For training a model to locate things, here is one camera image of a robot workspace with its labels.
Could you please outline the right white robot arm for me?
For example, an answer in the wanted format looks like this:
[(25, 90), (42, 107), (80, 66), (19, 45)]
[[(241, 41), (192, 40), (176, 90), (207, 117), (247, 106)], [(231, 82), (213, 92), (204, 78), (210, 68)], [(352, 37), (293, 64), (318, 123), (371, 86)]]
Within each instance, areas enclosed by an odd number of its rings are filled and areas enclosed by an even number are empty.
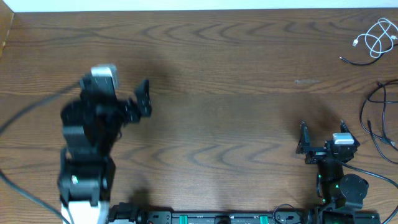
[(325, 141), (322, 147), (312, 146), (308, 127), (300, 125), (297, 154), (305, 155), (305, 163), (318, 167), (317, 195), (322, 204), (309, 210), (304, 223), (380, 223), (375, 212), (364, 212), (363, 200), (368, 194), (369, 183), (356, 174), (345, 174), (343, 166), (354, 158), (360, 146), (344, 122), (340, 132)]

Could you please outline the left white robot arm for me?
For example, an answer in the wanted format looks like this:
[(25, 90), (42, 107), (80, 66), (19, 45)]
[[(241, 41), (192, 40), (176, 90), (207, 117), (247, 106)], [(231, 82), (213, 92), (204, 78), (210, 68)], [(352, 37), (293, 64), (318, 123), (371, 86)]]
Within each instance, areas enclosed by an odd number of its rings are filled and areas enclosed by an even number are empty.
[(118, 99), (113, 81), (85, 75), (79, 82), (79, 99), (60, 113), (66, 146), (57, 184), (62, 213), (70, 223), (107, 223), (116, 171), (112, 147), (122, 127), (152, 113), (148, 80), (135, 89), (135, 100)]

